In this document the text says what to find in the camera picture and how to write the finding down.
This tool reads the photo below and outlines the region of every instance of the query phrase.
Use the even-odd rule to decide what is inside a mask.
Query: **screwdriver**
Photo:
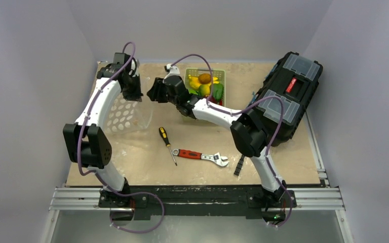
[[[160,136],[162,137],[163,141],[165,142],[166,147],[169,148],[169,152],[171,152],[172,159],[174,160],[175,165],[178,166],[177,161],[175,161],[174,154],[172,153],[171,144],[169,143],[168,134],[166,134],[166,130],[163,127],[160,127],[159,133],[160,133]]]

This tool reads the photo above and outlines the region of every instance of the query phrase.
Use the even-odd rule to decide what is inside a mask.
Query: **table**
[[[106,63],[99,63],[98,69]],[[165,63],[140,65],[141,78],[150,77],[151,87],[155,77],[164,77]],[[212,68],[226,71],[226,106],[243,109],[249,103],[252,92],[262,86],[265,76],[274,63],[211,63]],[[205,67],[204,63],[178,64],[181,76],[188,67]],[[144,97],[143,102],[150,102]],[[187,123],[175,106],[152,103],[153,115],[149,127],[143,131],[108,136],[112,145],[111,161],[125,175],[130,185],[238,185],[260,184],[258,174],[246,158],[240,176],[233,175],[241,154],[236,150],[230,131],[199,123]],[[272,157],[279,173],[287,184],[319,184],[318,159],[307,119],[299,124],[292,140],[274,147]],[[158,128],[165,127],[172,148],[220,154],[229,158],[229,165],[220,168],[205,160],[176,157],[172,161],[169,150],[159,137]],[[82,177],[75,163],[71,164],[66,186],[99,186],[93,176]]]

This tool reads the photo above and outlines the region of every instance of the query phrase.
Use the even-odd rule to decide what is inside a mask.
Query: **toolbox lid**
[[[284,63],[283,68],[291,70],[296,74],[305,76],[312,81],[317,75],[320,66],[309,59],[291,54],[286,63]]]
[[[272,90],[266,91],[266,94],[264,97],[267,96],[277,96],[280,98],[284,103],[284,115],[283,120],[286,120],[288,123],[291,123],[296,115],[297,109],[299,108],[300,104],[287,99],[284,96],[281,96],[277,94],[276,92]],[[280,102],[276,99],[267,99],[263,102],[260,102],[259,107],[263,108],[265,112],[263,115],[276,123],[280,120],[281,115],[281,105]]]

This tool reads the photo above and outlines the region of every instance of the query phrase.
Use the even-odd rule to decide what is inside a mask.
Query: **cable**
[[[287,188],[282,184],[282,182],[279,180],[279,178],[277,177],[277,174],[275,173],[275,171],[273,170],[272,168],[272,165],[270,164],[270,161],[269,159],[267,158],[267,155],[269,154],[269,150],[270,150],[270,147],[272,146],[272,143],[273,141],[275,140],[275,137],[277,136],[278,134],[278,131],[280,130],[280,126],[281,126],[281,123],[283,121],[283,116],[284,116],[284,103],[283,101],[276,97],[276,96],[267,96],[267,97],[263,97],[261,98],[260,100],[254,102],[253,104],[249,105],[247,108],[239,111],[239,112],[236,112],[236,113],[230,113],[226,110],[223,110],[219,107],[215,107],[214,105],[211,105],[209,104],[209,100],[211,99],[211,96],[213,94],[213,84],[214,84],[214,80],[213,80],[213,76],[212,76],[212,69],[211,69],[211,66],[209,65],[209,63],[207,62],[207,60],[199,55],[199,54],[188,54],[180,59],[178,59],[177,61],[175,61],[174,63],[171,64],[171,66],[174,66],[175,64],[177,64],[178,62],[182,61],[183,59],[187,58],[187,57],[191,57],[191,56],[195,56],[195,57],[199,57],[201,58],[208,66],[208,69],[209,69],[209,73],[210,73],[210,76],[211,76],[211,86],[210,86],[210,89],[211,89],[211,93],[209,94],[209,96],[207,97],[207,105],[209,108],[212,108],[214,110],[217,110],[217,111],[220,111],[222,113],[225,113],[225,114],[229,114],[229,115],[239,115],[239,114],[242,114],[242,113],[245,113],[247,111],[249,111],[250,109],[252,109],[253,107],[257,106],[259,103],[265,101],[265,100],[268,100],[268,99],[277,99],[280,103],[280,106],[281,106],[281,112],[280,112],[280,119],[278,121],[278,125],[277,125],[277,128],[275,129],[275,132],[274,134],[272,135],[272,137],[270,138],[270,141],[266,147],[266,152],[265,152],[265,157],[266,157],[266,163],[267,163],[267,166],[269,167],[270,171],[272,172],[273,176],[275,177],[276,181],[278,182],[278,184],[280,185],[281,188],[284,189],[284,192],[287,193],[287,195],[289,196],[290,200],[291,200],[291,194],[289,193],[289,191],[287,190]],[[288,216],[284,219],[284,221],[282,221],[281,224],[277,225],[276,227],[279,227],[279,226],[282,226],[284,223],[287,222],[288,218],[290,217],[291,215],[291,212],[292,212],[292,207],[293,207],[293,202],[290,203],[290,209],[289,209],[289,214]]]
[[[129,45],[129,44],[132,44],[133,45],[133,51],[132,51],[132,54],[131,56],[129,57],[129,59],[127,60],[127,62],[125,62],[123,64],[123,66],[117,71],[115,72],[101,87],[100,89],[103,90],[110,82],[112,82],[112,80],[117,77],[120,72],[122,72],[126,66],[132,62],[132,59],[133,59],[133,56],[135,55],[135,44],[133,42],[128,42],[125,44],[125,46],[123,47],[123,52],[124,50],[126,49],[126,47]],[[80,174],[82,176],[86,176],[90,173],[95,173],[96,175],[96,178],[102,183],[102,185],[106,188],[108,188],[110,191],[112,191],[114,194],[116,194],[117,196],[121,196],[121,197],[128,197],[128,196],[135,196],[135,195],[140,195],[140,194],[147,194],[147,195],[150,195],[150,196],[153,196],[154,198],[156,198],[159,203],[160,203],[160,206],[162,206],[162,216],[160,217],[160,220],[159,222],[153,226],[152,228],[150,229],[147,229],[147,230],[131,230],[131,229],[125,229],[125,228],[122,228],[120,226],[116,226],[112,221],[111,221],[111,225],[114,226],[115,228],[119,229],[119,230],[123,230],[123,231],[126,231],[126,232],[129,232],[129,233],[135,233],[135,234],[142,234],[142,233],[147,233],[147,232],[150,232],[150,231],[153,231],[155,230],[163,221],[163,218],[165,216],[165,206],[163,205],[163,202],[160,200],[160,198],[156,195],[156,194],[153,194],[153,193],[150,193],[150,192],[135,192],[135,193],[130,193],[130,194],[121,194],[119,193],[118,191],[116,191],[115,189],[111,188],[95,171],[87,171],[87,172],[83,172],[83,168],[82,168],[82,163],[81,163],[81,142],[82,142],[82,139],[83,139],[83,133],[84,133],[84,129],[86,128],[86,124],[87,124],[87,121],[89,119],[89,116],[90,116],[90,112],[92,111],[93,109],[93,106],[96,102],[96,100],[98,99],[99,95],[101,94],[100,91],[96,92],[95,96],[93,97],[92,99],[92,102],[90,103],[90,106],[89,108],[87,109],[87,112],[86,112],[86,117],[84,118],[84,122],[83,122],[83,125],[81,126],[81,129],[80,129],[80,135],[78,137],[78,144],[77,144],[77,148],[76,148],[76,160],[77,160],[77,164],[78,164],[78,170],[80,172]]]

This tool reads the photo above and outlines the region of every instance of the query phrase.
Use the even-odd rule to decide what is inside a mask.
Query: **white wall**
[[[0,0],[0,242],[38,242],[95,61],[65,0]]]
[[[97,60],[132,40],[137,58],[277,60],[303,52],[332,0],[68,0]]]
[[[324,65],[309,113],[356,242],[389,242],[389,1],[333,1],[305,55]]]

